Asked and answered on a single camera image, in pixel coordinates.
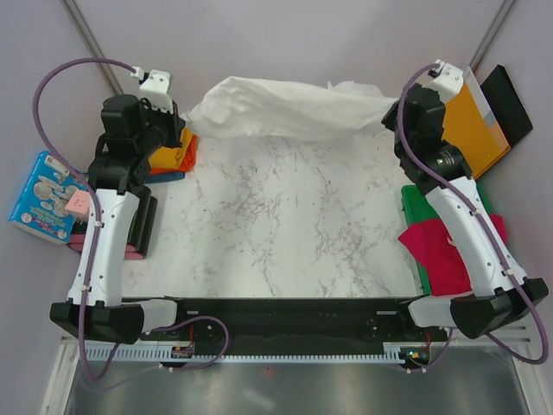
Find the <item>white t shirt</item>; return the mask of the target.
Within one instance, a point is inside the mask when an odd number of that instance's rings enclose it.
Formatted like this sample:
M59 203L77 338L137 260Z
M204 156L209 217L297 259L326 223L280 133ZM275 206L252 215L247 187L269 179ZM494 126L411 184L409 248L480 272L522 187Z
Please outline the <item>white t shirt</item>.
M200 137L314 142L376 135L396 101L374 85L353 81L323 87L230 76L182 117Z

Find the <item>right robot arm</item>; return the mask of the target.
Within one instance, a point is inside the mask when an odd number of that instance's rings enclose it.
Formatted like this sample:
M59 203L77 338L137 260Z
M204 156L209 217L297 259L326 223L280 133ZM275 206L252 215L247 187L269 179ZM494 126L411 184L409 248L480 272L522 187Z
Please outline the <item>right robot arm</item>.
M544 280L529 278L500 238L465 157L442 137L445 115L439 93L416 83L382 119L395 135L401 169L442 220L470 281L467 294L411 301L395 321L397 333L409 341L440 324L470 339L488 335L531 313L549 294Z

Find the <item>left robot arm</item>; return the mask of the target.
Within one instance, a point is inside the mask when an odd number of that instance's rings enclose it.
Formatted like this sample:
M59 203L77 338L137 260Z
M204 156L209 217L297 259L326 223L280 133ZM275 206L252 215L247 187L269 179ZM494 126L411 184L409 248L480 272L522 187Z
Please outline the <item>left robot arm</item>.
M151 329L171 340L189 331L189 319L171 300L124 303L122 268L131 223L161 147L181 146L185 122L171 101L130 94L107 99L100 113L104 132L87 171L91 207L86 236L67 300L53 303L52 322L80 340L133 344Z

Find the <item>mustard yellow folded shirt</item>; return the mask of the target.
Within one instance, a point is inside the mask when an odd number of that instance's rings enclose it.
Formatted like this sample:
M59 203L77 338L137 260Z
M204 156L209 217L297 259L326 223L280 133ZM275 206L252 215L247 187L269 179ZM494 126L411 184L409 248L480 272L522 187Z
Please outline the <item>mustard yellow folded shirt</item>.
M193 138L194 134L191 131L183 129L181 146L178 148L161 147L149 158L150 167L152 169L176 169L179 167Z

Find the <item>blue folded shirt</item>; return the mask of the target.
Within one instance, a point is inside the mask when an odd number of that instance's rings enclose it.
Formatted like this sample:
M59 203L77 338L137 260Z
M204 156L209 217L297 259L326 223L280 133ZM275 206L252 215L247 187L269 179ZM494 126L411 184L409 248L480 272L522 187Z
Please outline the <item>blue folded shirt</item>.
M146 179L146 182L148 184L175 182L175 181L180 181L184 179L185 176L186 176L185 172L171 171L171 172L148 176L148 178Z

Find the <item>orange envelope folder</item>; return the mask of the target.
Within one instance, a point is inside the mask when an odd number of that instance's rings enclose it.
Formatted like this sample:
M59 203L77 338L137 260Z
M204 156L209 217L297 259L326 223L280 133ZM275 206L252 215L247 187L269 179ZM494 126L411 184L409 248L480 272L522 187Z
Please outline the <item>orange envelope folder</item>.
M475 179L511 150L470 67L462 89L446 104L443 138L461 151Z

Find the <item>black and pink case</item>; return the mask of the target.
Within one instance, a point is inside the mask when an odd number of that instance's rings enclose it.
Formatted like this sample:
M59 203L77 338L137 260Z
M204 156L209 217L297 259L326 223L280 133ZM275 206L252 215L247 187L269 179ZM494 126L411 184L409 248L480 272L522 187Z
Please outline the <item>black and pink case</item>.
M127 237L124 259L144 259L149 250L150 239L156 217L158 200L152 195L151 189L145 187L141 192L140 202L130 225ZM76 221L73 225L67 245L76 252L82 252L87 223Z

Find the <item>green plastic tray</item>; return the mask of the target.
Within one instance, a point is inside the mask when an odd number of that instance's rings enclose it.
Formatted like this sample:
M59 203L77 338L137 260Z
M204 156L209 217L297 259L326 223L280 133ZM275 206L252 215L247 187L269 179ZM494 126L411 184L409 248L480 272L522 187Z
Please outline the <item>green plastic tray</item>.
M414 185L407 185L402 187L401 202L407 223L407 228L413 223L422 222L427 219L440 219L435 210L429 205L425 197L420 194L419 190ZM430 292L427 272L418 262L416 262L416 266L418 269L419 278L421 280L423 293L425 295L432 295Z

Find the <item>pink cube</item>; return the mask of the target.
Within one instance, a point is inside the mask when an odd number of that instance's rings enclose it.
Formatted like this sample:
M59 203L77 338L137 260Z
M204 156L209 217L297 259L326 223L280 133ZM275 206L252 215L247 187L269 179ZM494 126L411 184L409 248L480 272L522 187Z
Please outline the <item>pink cube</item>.
M77 190L65 206L65 211L76 220L87 220L90 213L90 195L85 190Z

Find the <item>black flat box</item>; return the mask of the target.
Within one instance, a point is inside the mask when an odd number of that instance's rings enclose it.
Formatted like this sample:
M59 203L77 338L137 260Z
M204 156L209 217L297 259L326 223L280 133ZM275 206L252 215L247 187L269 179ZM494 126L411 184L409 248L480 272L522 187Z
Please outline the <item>black flat box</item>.
M506 68L500 64L487 75L480 88L507 143L518 145L533 130L533 124Z

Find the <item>magenta t shirt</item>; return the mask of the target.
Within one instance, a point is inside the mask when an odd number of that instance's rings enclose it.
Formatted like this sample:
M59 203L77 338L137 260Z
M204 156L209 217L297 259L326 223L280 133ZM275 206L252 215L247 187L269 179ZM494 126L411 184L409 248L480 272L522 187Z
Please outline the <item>magenta t shirt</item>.
M472 290L466 266L440 219L413 223L398 240L427 272L433 296L453 296Z

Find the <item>blue printed box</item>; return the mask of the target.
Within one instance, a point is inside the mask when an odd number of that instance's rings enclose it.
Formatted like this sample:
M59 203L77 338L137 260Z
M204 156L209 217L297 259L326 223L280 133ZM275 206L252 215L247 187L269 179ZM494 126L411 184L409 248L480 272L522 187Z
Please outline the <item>blue printed box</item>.
M66 211L66 205L77 190L86 188L49 151L42 151L11 212L9 223L56 245L65 245L76 221Z

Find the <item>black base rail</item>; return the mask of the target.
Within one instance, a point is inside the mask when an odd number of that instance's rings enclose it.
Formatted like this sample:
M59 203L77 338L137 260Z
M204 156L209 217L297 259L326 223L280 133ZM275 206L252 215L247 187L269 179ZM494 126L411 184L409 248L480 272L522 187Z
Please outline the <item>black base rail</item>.
M208 354L371 353L387 342L443 342L445 330L408 322L402 298L180 298L177 322L201 321L143 341L185 342Z

